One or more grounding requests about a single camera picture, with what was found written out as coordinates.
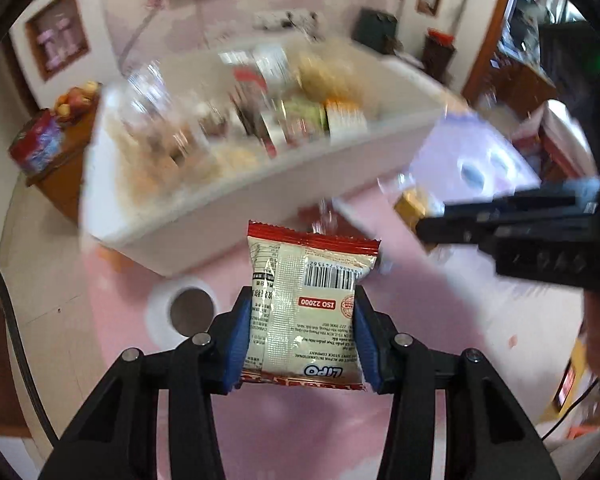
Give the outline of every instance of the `black cable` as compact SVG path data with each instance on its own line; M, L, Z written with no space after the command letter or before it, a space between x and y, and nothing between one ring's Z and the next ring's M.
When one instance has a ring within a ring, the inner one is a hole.
M129 53L131 52L131 49L136 44L136 41L138 41L138 38L140 38L140 35L149 26L149 23L151 23L152 19L155 18L156 14L158 14L158 12L160 12L161 10L162 10L162 0L160 0L160 4L158 6L155 6L153 9L151 9L151 11L144 18L144 20L142 20L142 23L140 23L138 28L136 28L134 33L131 35L131 38L129 38L129 40L126 42L125 47L122 49L122 53L118 57L118 69L120 70L120 73L124 74L123 65L125 64L126 58L129 55Z
M595 381L593 381L590 386L584 391L584 393L578 397L578 399L571 405L569 406L569 409L567 409L566 412L564 412L564 415L561 416L560 420L558 422L555 423L555 425L544 435L544 437L542 437L542 440L544 441L549 435L551 435L555 430L558 429L558 426L560 426L563 422L564 419L567 418L567 415L569 415L571 413L571 411L578 405L580 404L584 399L587 398L587 396L591 393L591 391L593 390L593 388L596 387L596 385L598 384L600 380L596 379Z
M18 321L16 320L15 312L13 311L13 303L11 303L11 297L7 290L7 285L4 283L4 278L0 272L0 303L2 304L2 310L4 311L4 319L7 323L7 329L9 331L9 337L11 338L11 344L13 345L13 352L18 362L18 368L22 375L22 380L29 394L29 399L33 405L33 410L36 412L38 420L42 429L45 431L46 437L53 447L58 444L58 436L51 425L51 421L46 414L45 407L42 405L40 395L36 388L36 383L31 375L29 363L27 362L27 355L24 352L24 346L22 345L22 339L20 338L20 330L18 329Z

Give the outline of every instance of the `red circular stamp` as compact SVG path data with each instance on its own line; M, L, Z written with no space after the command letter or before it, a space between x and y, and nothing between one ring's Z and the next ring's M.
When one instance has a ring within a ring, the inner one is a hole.
M353 295L347 296L342 303L340 303L340 310L344 317L351 319L353 317Z

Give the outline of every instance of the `white box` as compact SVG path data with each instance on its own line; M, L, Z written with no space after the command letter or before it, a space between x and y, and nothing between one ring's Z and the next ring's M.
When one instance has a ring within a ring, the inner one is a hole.
M308 46L301 41L296 35L282 39L289 50ZM218 52L230 49L194 51L161 61L160 70L171 94L177 98L201 84L206 92L225 94L235 83ZM298 208L352 191L380 174L408 165L443 115L444 105L385 67L381 56L364 47L330 39L312 44L311 49L318 54L337 52L338 58L360 75L365 85L365 110L381 111L381 120L370 121L368 131L352 131L344 139L318 140L236 178L183 190L167 204L162 201L159 206L130 210L122 206L119 195L118 147L106 131L116 113L120 89L109 88L86 156L82 228L103 245L158 274L172 276L243 241L249 220L280 223L294 216Z

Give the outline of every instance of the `orange and white package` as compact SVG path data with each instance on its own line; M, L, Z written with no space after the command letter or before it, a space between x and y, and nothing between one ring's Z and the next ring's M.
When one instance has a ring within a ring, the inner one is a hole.
M363 390L353 339L354 288L377 240L250 222L250 341L242 379Z

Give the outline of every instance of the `power outlet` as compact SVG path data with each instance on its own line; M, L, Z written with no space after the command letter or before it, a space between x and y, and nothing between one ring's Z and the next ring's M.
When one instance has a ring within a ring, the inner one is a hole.
M307 28L314 19L319 19L317 14L307 9L264 10L254 13L253 28L257 30Z

